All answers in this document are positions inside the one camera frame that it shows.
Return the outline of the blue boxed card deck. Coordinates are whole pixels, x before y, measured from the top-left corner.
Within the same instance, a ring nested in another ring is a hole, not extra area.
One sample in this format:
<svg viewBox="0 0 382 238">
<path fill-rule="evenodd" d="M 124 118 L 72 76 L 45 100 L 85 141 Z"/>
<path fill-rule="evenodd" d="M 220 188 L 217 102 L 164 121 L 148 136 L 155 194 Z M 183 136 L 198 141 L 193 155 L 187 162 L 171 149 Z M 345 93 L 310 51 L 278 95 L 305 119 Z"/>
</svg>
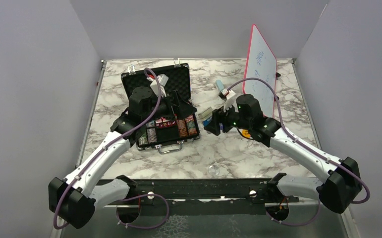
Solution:
<svg viewBox="0 0 382 238">
<path fill-rule="evenodd" d="M 203 127 L 207 126 L 210 123 L 210 121 L 212 120 L 212 116 L 213 116 L 212 107 L 208 107 L 204 109 L 202 112 L 198 113 L 198 117 Z"/>
</svg>

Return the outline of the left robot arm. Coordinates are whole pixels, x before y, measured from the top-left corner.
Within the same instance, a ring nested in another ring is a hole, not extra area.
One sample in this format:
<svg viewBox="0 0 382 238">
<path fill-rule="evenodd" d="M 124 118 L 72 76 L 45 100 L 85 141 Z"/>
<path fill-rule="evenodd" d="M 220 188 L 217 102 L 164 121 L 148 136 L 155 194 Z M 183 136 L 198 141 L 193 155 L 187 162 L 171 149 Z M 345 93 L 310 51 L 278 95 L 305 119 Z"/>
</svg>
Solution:
<svg viewBox="0 0 382 238">
<path fill-rule="evenodd" d="M 55 177 L 50 181 L 48 198 L 54 213 L 54 228 L 65 228 L 57 224 L 57 219 L 62 218 L 67 225 L 79 229 L 90 221 L 96 209 L 117 200 L 126 204 L 133 202 L 136 189 L 128 177 L 121 176 L 106 185 L 98 185 L 99 180 L 138 141 L 148 121 L 185 119 L 196 111 L 176 90 L 164 97 L 149 87 L 135 88 L 129 96 L 128 108 L 114 121 L 92 155 L 65 178 Z"/>
</svg>

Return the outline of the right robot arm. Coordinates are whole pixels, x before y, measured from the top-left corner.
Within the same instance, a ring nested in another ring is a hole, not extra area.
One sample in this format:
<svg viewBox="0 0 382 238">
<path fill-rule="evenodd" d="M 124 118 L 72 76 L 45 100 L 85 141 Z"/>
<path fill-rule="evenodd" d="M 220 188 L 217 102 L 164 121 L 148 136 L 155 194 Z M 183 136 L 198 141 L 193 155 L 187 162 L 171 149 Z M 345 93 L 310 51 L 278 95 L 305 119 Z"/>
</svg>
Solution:
<svg viewBox="0 0 382 238">
<path fill-rule="evenodd" d="M 237 106 L 213 110 L 212 119 L 204 129 L 216 136 L 232 128 L 247 130 L 257 142 L 275 149 L 295 160 L 314 178 L 277 175 L 267 187 L 267 197 L 274 202 L 285 196 L 301 196 L 320 201 L 329 210 L 341 214 L 363 186 L 356 160 L 341 159 L 328 154 L 296 137 L 281 122 L 263 114 L 260 104 L 252 95 L 237 97 Z"/>
</svg>

